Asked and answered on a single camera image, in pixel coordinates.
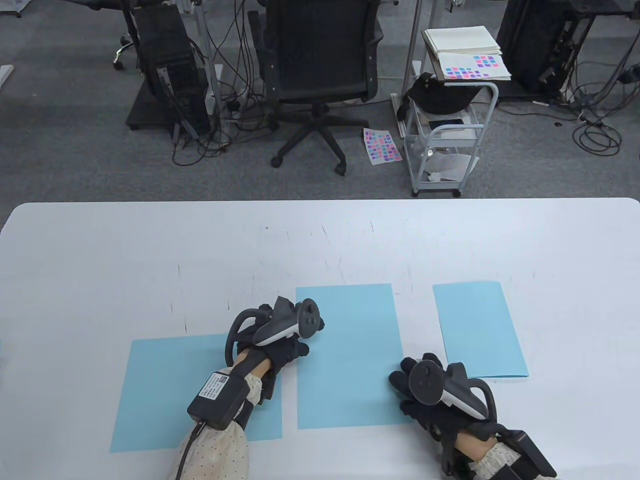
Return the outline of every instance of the white rolling cart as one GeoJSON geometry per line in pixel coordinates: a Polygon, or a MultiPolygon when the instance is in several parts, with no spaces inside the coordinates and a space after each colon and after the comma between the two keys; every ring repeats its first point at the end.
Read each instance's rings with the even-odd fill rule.
{"type": "Polygon", "coordinates": [[[429,48],[427,50],[435,75],[444,82],[445,87],[486,88],[491,93],[487,112],[481,118],[472,104],[451,115],[431,115],[421,111],[413,100],[410,101],[403,147],[412,195],[418,196],[421,190],[452,191],[453,196],[458,198],[478,161],[480,146],[498,101],[498,88],[490,81],[448,81],[435,55],[429,48]],[[429,128],[429,122],[452,120],[457,124],[429,128]]]}
{"type": "Polygon", "coordinates": [[[21,11],[31,0],[0,0],[0,12],[14,13],[16,17],[22,16],[21,11]]]}

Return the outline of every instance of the black pc case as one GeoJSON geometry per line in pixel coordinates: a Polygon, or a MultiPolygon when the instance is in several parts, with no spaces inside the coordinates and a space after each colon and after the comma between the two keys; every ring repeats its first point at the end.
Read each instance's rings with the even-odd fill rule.
{"type": "Polygon", "coordinates": [[[187,120],[199,135],[207,134],[211,131],[204,102],[207,79],[196,64],[178,7],[139,6],[133,14],[148,91],[168,112],[171,127],[187,120]]]}
{"type": "Polygon", "coordinates": [[[624,14],[614,0],[509,0],[497,42],[512,82],[558,98],[595,17],[624,14]]]}

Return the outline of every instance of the chair base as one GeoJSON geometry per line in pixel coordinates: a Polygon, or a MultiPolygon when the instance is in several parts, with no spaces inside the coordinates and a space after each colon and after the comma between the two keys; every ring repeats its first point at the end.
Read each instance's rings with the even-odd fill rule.
{"type": "Polygon", "coordinates": [[[369,128],[368,120],[342,118],[335,115],[326,115],[329,108],[325,104],[315,103],[311,106],[311,119],[307,116],[296,113],[275,113],[269,119],[270,122],[281,121],[294,124],[302,124],[302,127],[289,138],[289,141],[278,150],[278,154],[271,159],[271,166],[279,168],[282,165],[284,155],[289,153],[297,144],[303,141],[312,132],[318,132],[338,157],[340,163],[335,166],[334,171],[338,175],[345,176],[347,173],[347,161],[344,152],[335,140],[328,127],[362,127],[369,128]]]}

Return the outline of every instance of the light blue paper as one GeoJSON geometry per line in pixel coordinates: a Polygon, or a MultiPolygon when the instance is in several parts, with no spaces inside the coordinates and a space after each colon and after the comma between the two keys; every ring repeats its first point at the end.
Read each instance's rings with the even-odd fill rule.
{"type": "Polygon", "coordinates": [[[298,360],[298,428],[396,425],[409,421],[387,377],[403,358],[391,285],[296,289],[326,326],[298,360]]]}
{"type": "Polygon", "coordinates": [[[527,377],[518,336],[500,282],[434,285],[449,363],[469,377],[527,377]]]}
{"type": "MultiPolygon", "coordinates": [[[[122,386],[111,453],[178,448],[195,425],[187,407],[225,366],[226,335],[135,340],[122,386]]],[[[282,438],[282,396],[256,406],[249,440],[282,438]]]]}

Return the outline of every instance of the metal cart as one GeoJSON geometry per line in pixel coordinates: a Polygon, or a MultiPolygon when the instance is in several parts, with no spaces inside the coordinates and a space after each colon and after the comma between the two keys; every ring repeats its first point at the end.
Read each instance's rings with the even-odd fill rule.
{"type": "Polygon", "coordinates": [[[461,195],[469,173],[477,163],[480,145],[498,100],[498,88],[492,82],[445,82],[444,85],[448,88],[487,88],[491,92],[491,102],[480,122],[471,104],[456,114],[439,116],[425,114],[411,100],[406,121],[404,152],[413,196],[418,196],[420,190],[452,191],[456,198],[461,195]],[[458,121],[458,124],[429,128],[429,122],[451,120],[458,121]],[[462,149],[471,150],[471,153],[464,154],[461,152],[462,149]],[[459,177],[462,170],[464,175],[461,179],[447,178],[447,175],[459,177]]]}

